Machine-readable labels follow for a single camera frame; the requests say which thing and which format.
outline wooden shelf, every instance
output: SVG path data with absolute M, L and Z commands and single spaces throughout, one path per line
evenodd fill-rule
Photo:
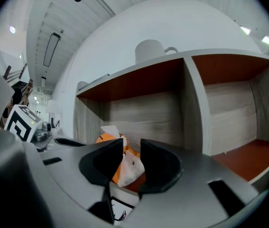
M 184 70 L 182 58 L 143 67 L 82 92 L 78 97 L 109 102 L 171 91 Z
M 240 148 L 212 156 L 217 162 L 251 181 L 269 167 L 269 142 L 254 140 Z
M 101 126 L 115 125 L 140 152 L 140 140 L 152 139 L 202 152 L 199 102 L 183 58 L 109 76 L 77 94 L 74 128 L 92 144 Z
M 266 55 L 225 49 L 167 55 L 102 77 L 76 95 L 74 138 L 81 142 L 94 143 L 101 126 L 115 125 L 136 151 L 141 138 L 194 150 L 247 181 L 269 167 Z
M 269 66 L 269 59 L 237 54 L 211 54 L 192 57 L 203 84 L 247 81 Z

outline shelf compartment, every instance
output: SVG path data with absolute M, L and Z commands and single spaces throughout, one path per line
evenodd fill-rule
M 269 59 L 236 54 L 192 58 L 209 105 L 208 155 L 255 182 L 269 171 Z
M 269 167 L 269 142 L 254 140 L 227 154 L 214 155 L 213 158 L 246 181 L 251 181 Z
M 77 94 L 75 139 L 94 143 L 101 126 L 115 125 L 136 151 L 145 138 L 202 152 L 199 102 L 184 59 L 146 64 Z

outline white mug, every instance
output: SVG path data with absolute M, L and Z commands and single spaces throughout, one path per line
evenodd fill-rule
M 135 63 L 141 63 L 157 57 L 165 56 L 168 51 L 178 50 L 175 47 L 164 49 L 163 45 L 157 40 L 144 40 L 135 48 Z

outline white ceiling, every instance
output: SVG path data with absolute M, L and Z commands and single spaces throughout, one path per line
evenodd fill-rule
M 79 3 L 74 0 L 35 1 L 27 31 L 27 61 L 34 84 L 39 86 L 43 76 L 46 77 L 46 88 L 53 90 L 67 62 L 86 38 L 111 17 L 143 1 L 146 0 L 82 0 Z M 269 15 L 257 0 L 198 1 L 218 9 L 239 25 L 250 28 L 249 36 L 263 53 L 269 55 L 269 46 L 261 42 L 265 35 L 269 36 Z M 61 35 L 62 39 L 50 67 L 45 67 L 46 47 L 53 32 Z
M 29 95 L 28 99 L 31 104 L 37 105 L 37 101 L 38 101 L 39 105 L 47 106 L 48 101 L 51 99 L 51 97 L 45 94 L 38 94 L 38 93 L 32 92 Z
M 0 9 L 0 51 L 26 58 L 26 36 L 32 0 L 7 0 Z M 10 26 L 16 33 L 10 33 Z

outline orange object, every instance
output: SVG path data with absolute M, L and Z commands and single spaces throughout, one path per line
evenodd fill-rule
M 129 146 L 129 140 L 128 138 L 126 138 L 123 134 L 120 134 L 120 138 L 126 139 L 127 143 L 126 146 L 124 146 L 123 149 L 123 154 L 126 154 L 127 151 L 129 151 L 131 154 L 134 154 L 135 156 L 137 156 L 138 158 L 140 158 L 140 153 L 134 151 L 130 146 Z M 103 133 L 101 136 L 99 136 L 96 140 L 96 143 L 100 143 L 100 142 L 104 142 L 104 141 L 108 141 L 108 140 L 113 140 L 116 139 L 114 136 L 108 134 L 108 133 Z M 118 184 L 119 179 L 120 179 L 120 175 L 121 175 L 121 164 L 119 165 L 118 169 L 116 170 L 112 181 L 115 184 Z

